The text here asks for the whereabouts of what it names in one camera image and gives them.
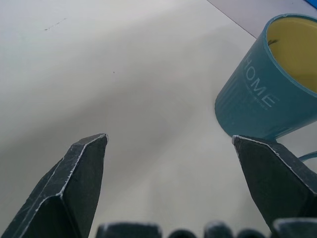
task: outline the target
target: mug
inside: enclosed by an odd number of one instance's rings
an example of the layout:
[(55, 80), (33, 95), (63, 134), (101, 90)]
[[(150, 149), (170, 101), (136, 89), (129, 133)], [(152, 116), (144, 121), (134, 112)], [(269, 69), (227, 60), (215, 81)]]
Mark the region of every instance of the mug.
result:
[(215, 101), (223, 130), (275, 140), (317, 120), (317, 19), (271, 19)]

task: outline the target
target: mug rim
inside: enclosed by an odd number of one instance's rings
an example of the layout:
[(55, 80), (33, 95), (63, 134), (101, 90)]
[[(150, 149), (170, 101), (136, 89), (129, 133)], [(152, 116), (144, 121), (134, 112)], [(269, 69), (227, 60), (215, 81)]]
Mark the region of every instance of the mug rim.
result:
[(262, 34), (262, 38), (263, 38), (263, 44), (264, 44), (264, 49), (269, 57), (269, 59), (273, 62), (273, 64), (275, 65), (276, 68), (278, 68), (278, 70), (283, 74), (284, 77), (286, 77), (291, 83), (293, 83), (296, 87), (298, 87), (299, 89), (303, 90), (304, 92), (312, 95), (313, 97), (317, 98), (317, 93), (313, 92), (312, 90), (304, 87), (302, 84), (300, 84), (299, 82), (297, 82), (291, 75), (289, 75), (282, 66), (279, 65), (279, 63), (276, 61), (276, 59), (274, 58), (271, 49), (268, 46), (267, 43), (267, 30), (268, 27), (270, 26), (270, 24), (278, 19), (281, 18), (285, 18), (285, 17), (297, 17), (297, 18), (304, 18), (310, 21), (313, 21), (315, 23), (317, 23), (317, 19), (312, 17), (312, 16), (308, 16), (308, 15), (303, 15), (303, 14), (295, 14), (295, 13), (288, 13), (288, 14), (282, 14), (282, 15), (278, 15), (273, 17), (270, 21), (267, 22), (267, 24), (264, 27), (264, 34)]

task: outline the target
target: tabletop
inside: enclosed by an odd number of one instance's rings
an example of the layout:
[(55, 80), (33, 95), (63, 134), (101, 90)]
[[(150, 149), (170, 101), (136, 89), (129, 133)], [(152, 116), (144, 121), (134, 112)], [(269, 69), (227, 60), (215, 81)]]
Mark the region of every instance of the tabletop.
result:
[[(0, 233), (82, 137), (105, 132), (100, 223), (268, 233), (214, 102), (255, 38), (206, 0), (0, 2)], [(283, 137), (315, 149), (316, 124)]]

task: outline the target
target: mug handle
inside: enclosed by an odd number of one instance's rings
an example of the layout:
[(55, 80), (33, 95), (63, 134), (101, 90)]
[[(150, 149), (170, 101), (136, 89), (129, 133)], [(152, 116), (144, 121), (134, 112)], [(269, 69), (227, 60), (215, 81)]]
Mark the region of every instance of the mug handle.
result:
[(306, 155), (303, 155), (301, 157), (299, 157), (298, 159), (302, 162), (306, 161), (306, 160), (309, 160), (311, 158), (315, 158), (317, 157), (317, 151), (314, 151), (314, 152), (311, 152), (309, 154), (306, 154)]

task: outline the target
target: dark mark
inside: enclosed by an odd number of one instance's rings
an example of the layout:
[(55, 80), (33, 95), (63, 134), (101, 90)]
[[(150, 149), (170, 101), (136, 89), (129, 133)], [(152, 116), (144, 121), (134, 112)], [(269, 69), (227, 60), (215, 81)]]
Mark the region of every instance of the dark mark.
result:
[(51, 27), (45, 29), (45, 31), (50, 30), (51, 28), (57, 26), (57, 25), (60, 24), (62, 21), (60, 21), (60, 22), (56, 23), (55, 25), (53, 25), (53, 26), (51, 26)]
[(278, 42), (278, 40), (269, 40), (267, 44), (272, 45), (273, 43), (276, 43), (276, 42)]

